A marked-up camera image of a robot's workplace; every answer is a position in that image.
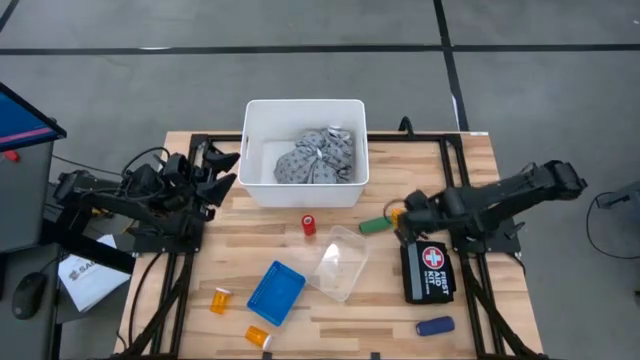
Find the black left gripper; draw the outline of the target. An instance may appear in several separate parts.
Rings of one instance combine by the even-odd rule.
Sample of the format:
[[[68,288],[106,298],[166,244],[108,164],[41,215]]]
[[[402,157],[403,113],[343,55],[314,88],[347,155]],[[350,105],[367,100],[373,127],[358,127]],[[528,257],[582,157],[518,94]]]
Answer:
[[[219,207],[237,175],[231,173],[208,182],[209,173],[205,169],[229,172],[239,158],[240,154],[237,152],[207,150],[203,153],[202,169],[193,166],[184,155],[172,154],[160,171],[160,179],[165,187],[161,192],[159,205],[166,211],[208,211],[207,204]]]

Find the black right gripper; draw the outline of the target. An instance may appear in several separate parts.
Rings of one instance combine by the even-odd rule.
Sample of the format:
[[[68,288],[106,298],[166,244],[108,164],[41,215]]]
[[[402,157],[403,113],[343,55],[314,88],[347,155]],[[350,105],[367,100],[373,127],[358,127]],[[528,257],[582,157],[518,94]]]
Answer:
[[[435,233],[453,227],[443,206],[445,191],[428,196],[422,190],[411,192],[405,199],[406,211],[394,224],[394,233],[403,246],[416,242],[414,233]]]

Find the blue bandage roll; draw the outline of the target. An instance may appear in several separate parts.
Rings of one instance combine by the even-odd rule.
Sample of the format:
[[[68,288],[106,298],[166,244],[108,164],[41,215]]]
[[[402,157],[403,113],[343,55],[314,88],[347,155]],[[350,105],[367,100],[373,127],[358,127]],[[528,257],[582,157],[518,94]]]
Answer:
[[[423,337],[451,332],[454,329],[455,322],[450,316],[420,321],[416,324],[416,333]]]

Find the black first aid kit pouch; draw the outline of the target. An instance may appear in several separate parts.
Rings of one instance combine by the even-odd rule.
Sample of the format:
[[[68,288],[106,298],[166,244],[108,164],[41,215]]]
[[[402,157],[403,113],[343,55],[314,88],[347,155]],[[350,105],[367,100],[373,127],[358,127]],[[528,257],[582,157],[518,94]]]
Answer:
[[[404,298],[409,304],[446,304],[456,291],[444,243],[418,241],[399,248]]]

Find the white plastic bin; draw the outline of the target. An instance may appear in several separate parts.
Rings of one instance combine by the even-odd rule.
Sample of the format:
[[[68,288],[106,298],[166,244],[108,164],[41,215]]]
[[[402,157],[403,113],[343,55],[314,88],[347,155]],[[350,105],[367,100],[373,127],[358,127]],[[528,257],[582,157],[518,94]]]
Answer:
[[[277,160],[304,132],[337,126],[353,137],[353,176],[345,184],[280,184]],[[239,183],[261,207],[354,206],[369,181],[364,103],[357,99],[261,99],[245,110]]]

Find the clear plastic container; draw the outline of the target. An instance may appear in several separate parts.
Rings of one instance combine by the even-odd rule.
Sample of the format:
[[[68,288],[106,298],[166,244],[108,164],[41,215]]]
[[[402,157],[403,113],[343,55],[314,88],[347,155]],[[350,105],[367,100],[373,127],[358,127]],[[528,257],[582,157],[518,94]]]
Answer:
[[[366,240],[343,226],[333,226],[313,248],[314,264],[307,283],[338,302],[351,295],[368,257]]]

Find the grey patterned cloth bag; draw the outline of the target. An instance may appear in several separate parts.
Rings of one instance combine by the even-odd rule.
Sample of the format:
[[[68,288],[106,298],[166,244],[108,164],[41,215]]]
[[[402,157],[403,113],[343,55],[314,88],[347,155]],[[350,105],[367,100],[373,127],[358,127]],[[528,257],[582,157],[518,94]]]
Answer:
[[[278,158],[273,174],[279,184],[346,184],[354,164],[352,134],[331,126],[306,131]]]

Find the orange pill bottle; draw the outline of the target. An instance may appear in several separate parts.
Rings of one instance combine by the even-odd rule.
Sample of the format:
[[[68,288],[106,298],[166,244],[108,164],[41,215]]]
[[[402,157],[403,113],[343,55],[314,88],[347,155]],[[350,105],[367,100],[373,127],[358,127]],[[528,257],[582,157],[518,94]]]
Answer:
[[[272,335],[256,326],[249,326],[245,339],[262,350],[267,350],[272,342]]]
[[[224,288],[217,287],[215,289],[215,293],[212,299],[210,311],[216,314],[223,314],[226,310],[226,307],[228,305],[228,302],[231,296],[232,296],[231,291]]]

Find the blue perforated plastic lid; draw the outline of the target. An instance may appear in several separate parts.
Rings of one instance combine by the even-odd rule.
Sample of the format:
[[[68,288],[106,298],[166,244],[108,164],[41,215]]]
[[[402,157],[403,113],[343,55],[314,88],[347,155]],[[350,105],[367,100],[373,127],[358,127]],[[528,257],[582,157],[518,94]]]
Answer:
[[[303,275],[274,261],[247,302],[247,307],[274,326],[281,326],[306,285]]]

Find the black support beam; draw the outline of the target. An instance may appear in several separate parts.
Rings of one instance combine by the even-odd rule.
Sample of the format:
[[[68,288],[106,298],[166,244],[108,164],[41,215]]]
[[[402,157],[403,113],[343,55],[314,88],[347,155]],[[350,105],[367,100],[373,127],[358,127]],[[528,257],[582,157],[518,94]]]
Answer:
[[[72,232],[49,220],[42,221],[41,240],[45,243],[60,245],[72,255],[125,274],[131,274],[135,266],[135,259],[129,253],[102,244],[83,234]]]

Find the white paper booklet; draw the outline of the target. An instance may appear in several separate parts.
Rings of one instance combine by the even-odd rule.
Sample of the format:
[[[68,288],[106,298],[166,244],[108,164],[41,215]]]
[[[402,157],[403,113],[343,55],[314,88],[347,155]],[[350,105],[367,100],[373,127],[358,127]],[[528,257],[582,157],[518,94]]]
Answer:
[[[59,263],[58,276],[80,312],[91,309],[131,278],[130,274],[76,255]]]

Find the grey cabinet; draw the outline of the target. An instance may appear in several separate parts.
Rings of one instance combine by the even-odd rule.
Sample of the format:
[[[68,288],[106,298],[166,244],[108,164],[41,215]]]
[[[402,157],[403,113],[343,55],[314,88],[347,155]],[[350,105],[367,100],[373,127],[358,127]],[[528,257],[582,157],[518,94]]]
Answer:
[[[52,152],[44,143],[18,149],[17,163],[0,156],[0,253],[39,243]]]

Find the monitor with blue screen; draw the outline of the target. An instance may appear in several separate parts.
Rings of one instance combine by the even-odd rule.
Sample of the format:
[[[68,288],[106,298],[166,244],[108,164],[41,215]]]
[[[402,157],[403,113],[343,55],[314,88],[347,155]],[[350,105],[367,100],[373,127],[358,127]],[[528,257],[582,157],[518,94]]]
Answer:
[[[64,139],[67,131],[0,82],[0,152]]]

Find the black computer mouse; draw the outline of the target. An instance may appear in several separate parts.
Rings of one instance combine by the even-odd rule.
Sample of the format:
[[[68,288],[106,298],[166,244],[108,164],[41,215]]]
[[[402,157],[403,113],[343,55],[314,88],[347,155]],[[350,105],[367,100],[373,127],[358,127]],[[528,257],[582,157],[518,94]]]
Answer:
[[[18,320],[28,320],[39,310],[47,276],[42,272],[27,274],[17,285],[11,302],[12,313]]]

